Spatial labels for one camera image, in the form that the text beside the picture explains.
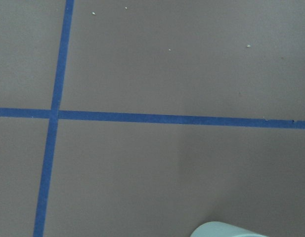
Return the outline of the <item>brown paper table cover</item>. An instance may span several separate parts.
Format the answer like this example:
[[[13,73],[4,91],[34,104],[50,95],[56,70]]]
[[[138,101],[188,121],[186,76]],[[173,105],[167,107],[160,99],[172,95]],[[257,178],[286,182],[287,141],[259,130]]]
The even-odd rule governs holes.
[[[0,0],[0,237],[305,237],[305,0]]]

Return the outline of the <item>green cup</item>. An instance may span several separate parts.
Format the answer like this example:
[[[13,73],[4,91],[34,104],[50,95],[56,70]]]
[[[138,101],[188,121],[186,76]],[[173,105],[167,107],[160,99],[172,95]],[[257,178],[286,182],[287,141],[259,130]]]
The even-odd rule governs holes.
[[[263,235],[223,222],[207,222],[197,227],[191,237],[262,237]]]

